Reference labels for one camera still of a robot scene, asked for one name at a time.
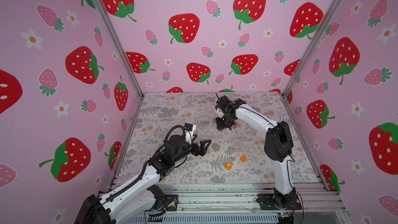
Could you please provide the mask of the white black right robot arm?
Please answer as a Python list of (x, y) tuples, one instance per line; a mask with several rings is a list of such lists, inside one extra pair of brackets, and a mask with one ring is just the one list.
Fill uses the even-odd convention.
[(275, 205), (279, 209), (289, 207), (296, 196), (289, 169), (294, 146), (289, 125), (265, 117), (242, 99), (231, 101), (225, 95), (218, 98), (215, 110), (218, 114), (218, 130), (231, 129), (235, 121), (240, 119), (265, 136), (264, 152), (273, 161), (275, 174)]

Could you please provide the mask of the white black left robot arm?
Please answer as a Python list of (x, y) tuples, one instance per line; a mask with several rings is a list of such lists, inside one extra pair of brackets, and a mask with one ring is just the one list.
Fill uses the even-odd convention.
[(211, 140), (195, 142), (196, 126), (176, 125), (166, 134), (163, 145), (144, 162), (141, 171), (120, 187), (101, 196), (85, 199), (77, 224), (123, 224), (136, 214), (154, 209), (166, 211), (169, 203), (158, 183), (174, 171), (176, 163), (189, 155), (204, 156)]

